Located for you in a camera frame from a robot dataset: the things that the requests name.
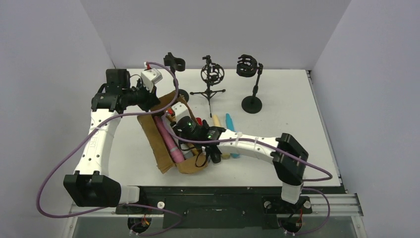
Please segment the tripod shock mount stand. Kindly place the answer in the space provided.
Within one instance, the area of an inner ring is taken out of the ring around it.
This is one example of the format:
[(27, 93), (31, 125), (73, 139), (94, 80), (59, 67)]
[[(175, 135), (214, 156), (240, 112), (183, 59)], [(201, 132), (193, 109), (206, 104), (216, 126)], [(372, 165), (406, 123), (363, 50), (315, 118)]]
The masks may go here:
[(211, 109), (210, 100), (217, 93), (224, 93), (226, 90), (225, 89), (212, 90), (211, 87), (222, 82), (222, 80), (224, 79), (225, 72), (224, 72), (224, 68), (221, 65), (211, 60), (210, 55), (206, 55), (202, 57), (202, 60), (205, 60), (206, 62), (205, 62), (205, 65), (201, 69), (200, 76), (201, 76), (202, 81), (206, 84), (206, 90), (203, 92), (190, 92), (190, 95), (202, 95), (203, 97), (207, 99), (208, 105), (209, 105), (209, 115), (210, 115), (210, 118), (212, 118), (212, 109)]

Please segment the blue microphone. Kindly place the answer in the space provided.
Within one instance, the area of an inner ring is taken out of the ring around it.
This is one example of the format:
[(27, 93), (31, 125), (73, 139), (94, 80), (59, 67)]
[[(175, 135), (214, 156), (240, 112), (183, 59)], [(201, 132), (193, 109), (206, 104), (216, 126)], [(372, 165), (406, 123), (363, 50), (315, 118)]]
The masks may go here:
[[(231, 115), (229, 113), (226, 113), (225, 114), (225, 123), (226, 123), (227, 129), (229, 129), (231, 131), (234, 131), (234, 132), (236, 131), (235, 128), (234, 128), (234, 123), (233, 123), (232, 117), (231, 117)], [(240, 155), (239, 154), (233, 154), (233, 153), (231, 153), (230, 156), (232, 158), (234, 158), (234, 159), (240, 158)]]

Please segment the clip mic stand round base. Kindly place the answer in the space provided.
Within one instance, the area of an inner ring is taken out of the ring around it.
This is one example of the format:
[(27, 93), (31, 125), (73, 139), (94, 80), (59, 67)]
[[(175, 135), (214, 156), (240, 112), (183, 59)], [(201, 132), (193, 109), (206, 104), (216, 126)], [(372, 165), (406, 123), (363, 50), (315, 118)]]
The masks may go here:
[[(182, 58), (175, 57), (171, 52), (168, 52), (164, 58), (163, 58), (164, 66), (167, 66), (170, 68), (170, 71), (175, 74), (178, 72), (185, 71), (185, 60)], [(182, 96), (186, 102), (189, 101), (189, 94), (187, 91), (179, 88), (178, 90), (178, 96)]]

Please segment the brown cardboard box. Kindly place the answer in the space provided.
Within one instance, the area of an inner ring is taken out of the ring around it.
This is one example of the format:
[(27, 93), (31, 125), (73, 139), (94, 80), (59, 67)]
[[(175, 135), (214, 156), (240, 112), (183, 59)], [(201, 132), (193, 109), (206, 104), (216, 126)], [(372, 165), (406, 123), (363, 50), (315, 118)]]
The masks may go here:
[[(185, 159), (182, 163), (175, 163), (173, 162), (170, 153), (161, 137), (158, 128), (156, 127), (155, 121), (153, 119), (154, 116), (158, 116), (161, 118), (163, 113), (155, 113), (152, 115), (146, 116), (138, 116), (137, 120), (143, 129), (143, 132), (146, 135), (146, 138), (150, 144), (150, 147), (153, 151), (153, 155), (155, 157), (155, 161), (157, 164), (157, 168), (160, 170), (162, 174), (168, 172), (171, 168), (176, 167), (177, 170), (182, 174), (195, 174), (199, 171), (204, 170), (208, 163), (206, 161), (205, 154), (202, 153), (202, 150), (198, 150), (198, 155), (189, 157)], [(165, 127), (169, 127), (165, 123), (165, 119), (161, 118)]]

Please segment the black microphone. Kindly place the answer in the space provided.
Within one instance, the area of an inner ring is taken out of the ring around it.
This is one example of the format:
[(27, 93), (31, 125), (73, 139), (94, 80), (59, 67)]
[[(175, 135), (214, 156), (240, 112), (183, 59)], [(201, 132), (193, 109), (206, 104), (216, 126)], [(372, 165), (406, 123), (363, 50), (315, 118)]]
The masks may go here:
[[(206, 120), (202, 121), (203, 123), (203, 132), (204, 132), (204, 139), (206, 141), (216, 141), (219, 140), (221, 130), (220, 127), (217, 126), (209, 126)], [(217, 147), (218, 143), (212, 142), (207, 143), (205, 145), (205, 152), (206, 156), (210, 157), (211, 161), (214, 164), (218, 164), (221, 162), (221, 152)]]

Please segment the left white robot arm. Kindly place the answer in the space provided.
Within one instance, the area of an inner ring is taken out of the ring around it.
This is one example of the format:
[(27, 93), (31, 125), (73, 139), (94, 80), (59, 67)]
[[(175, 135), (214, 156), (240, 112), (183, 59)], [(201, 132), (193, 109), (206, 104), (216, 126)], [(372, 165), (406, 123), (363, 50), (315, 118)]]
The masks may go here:
[(139, 201), (137, 186), (121, 185), (108, 176), (112, 143), (122, 114), (130, 106), (148, 112), (160, 103), (155, 84), (162, 74), (152, 68), (142, 71), (136, 86), (130, 85), (127, 69), (107, 69), (106, 82), (91, 100), (90, 138), (73, 174), (63, 185), (79, 207), (116, 207)]

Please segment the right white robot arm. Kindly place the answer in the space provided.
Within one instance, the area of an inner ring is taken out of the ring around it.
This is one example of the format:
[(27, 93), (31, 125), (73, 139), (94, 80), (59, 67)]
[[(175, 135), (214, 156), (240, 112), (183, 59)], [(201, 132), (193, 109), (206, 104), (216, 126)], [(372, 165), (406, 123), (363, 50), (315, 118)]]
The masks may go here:
[(171, 124), (175, 135), (204, 148), (206, 159), (217, 164), (222, 154), (239, 154), (273, 164), (282, 181), (281, 199), (296, 204), (303, 188), (305, 162), (309, 154), (290, 134), (280, 137), (257, 137), (234, 132), (224, 127), (197, 124), (185, 116)]

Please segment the cream microphone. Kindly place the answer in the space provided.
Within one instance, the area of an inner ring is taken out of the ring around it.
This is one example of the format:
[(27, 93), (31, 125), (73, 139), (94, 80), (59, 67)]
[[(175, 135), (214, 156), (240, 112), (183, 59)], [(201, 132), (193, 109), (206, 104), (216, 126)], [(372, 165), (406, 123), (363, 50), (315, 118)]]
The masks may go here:
[[(212, 121), (213, 121), (214, 126), (222, 127), (222, 125), (220, 123), (220, 120), (219, 120), (219, 118), (218, 118), (218, 116), (216, 114), (212, 114)], [(222, 159), (229, 159), (230, 158), (230, 154), (228, 154), (228, 153), (222, 153), (221, 154), (221, 158)]]

